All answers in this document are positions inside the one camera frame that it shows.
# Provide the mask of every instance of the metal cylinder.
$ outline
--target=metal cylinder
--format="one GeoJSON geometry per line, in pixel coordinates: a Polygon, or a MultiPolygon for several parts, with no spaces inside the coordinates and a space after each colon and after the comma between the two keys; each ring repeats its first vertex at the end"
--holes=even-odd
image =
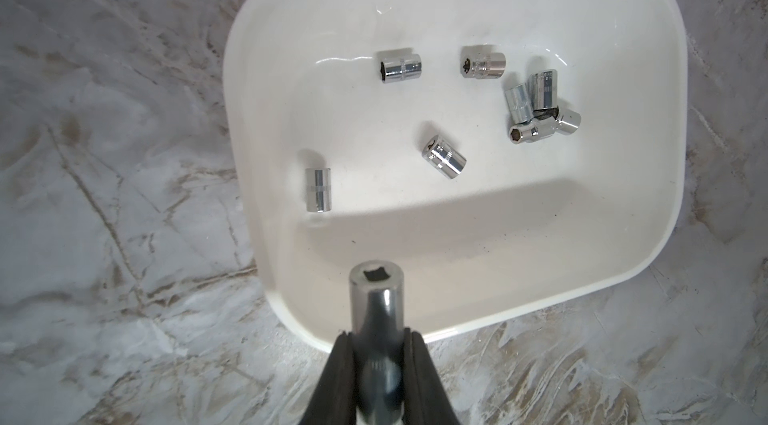
{"type": "Polygon", "coordinates": [[[531,97],[525,84],[519,84],[504,92],[507,99],[509,114],[512,116],[512,124],[526,123],[533,120],[533,107],[531,97]]]}
{"type": "Polygon", "coordinates": [[[468,53],[462,56],[464,78],[499,78],[507,67],[503,53],[468,53]]]}
{"type": "Polygon", "coordinates": [[[467,164],[467,159],[454,150],[439,134],[427,142],[422,151],[422,157],[450,179],[458,177],[467,164]]]}
{"type": "Polygon", "coordinates": [[[578,130],[579,125],[581,125],[581,115],[573,110],[560,107],[556,122],[558,132],[562,134],[571,134],[578,130]]]}
{"type": "Polygon", "coordinates": [[[371,260],[350,272],[357,403],[369,425],[391,425],[402,412],[402,270],[371,260]]]}
{"type": "Polygon", "coordinates": [[[307,168],[306,210],[313,212],[331,209],[331,169],[307,168]]]}
{"type": "Polygon", "coordinates": [[[558,107],[558,71],[544,70],[528,77],[528,93],[533,110],[552,110],[558,107]]]}
{"type": "Polygon", "coordinates": [[[529,123],[515,124],[509,129],[513,143],[538,142],[554,134],[558,124],[552,117],[534,118],[529,123]]]}
{"type": "Polygon", "coordinates": [[[422,74],[422,57],[415,53],[386,58],[381,61],[382,82],[402,82],[422,74]]]}

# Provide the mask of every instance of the white plastic tray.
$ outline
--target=white plastic tray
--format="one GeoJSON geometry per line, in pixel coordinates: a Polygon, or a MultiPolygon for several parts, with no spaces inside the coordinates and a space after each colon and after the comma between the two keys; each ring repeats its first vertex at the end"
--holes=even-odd
{"type": "Polygon", "coordinates": [[[350,328],[347,275],[406,275],[406,325],[428,341],[626,280],[680,209],[686,40],[675,0],[247,0],[226,46],[237,174],[274,311],[323,350],[350,328]],[[499,80],[459,72],[463,46],[504,52],[499,80]],[[382,84],[376,53],[412,48],[420,78],[382,84]],[[502,89],[556,68],[583,116],[515,145],[502,89]],[[436,131],[468,160],[447,180],[436,131]],[[304,168],[332,170],[306,213],[304,168]]]}

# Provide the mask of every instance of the gray marble countertop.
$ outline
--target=gray marble countertop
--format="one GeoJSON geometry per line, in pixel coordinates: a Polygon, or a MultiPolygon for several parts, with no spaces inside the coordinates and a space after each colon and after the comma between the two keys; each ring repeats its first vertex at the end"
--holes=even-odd
{"type": "MultiPolygon", "coordinates": [[[[294,423],[221,91],[243,0],[0,0],[0,423],[294,423]]],[[[768,0],[678,0],[685,196],[615,287],[430,346],[461,421],[768,422],[768,0]]]]}

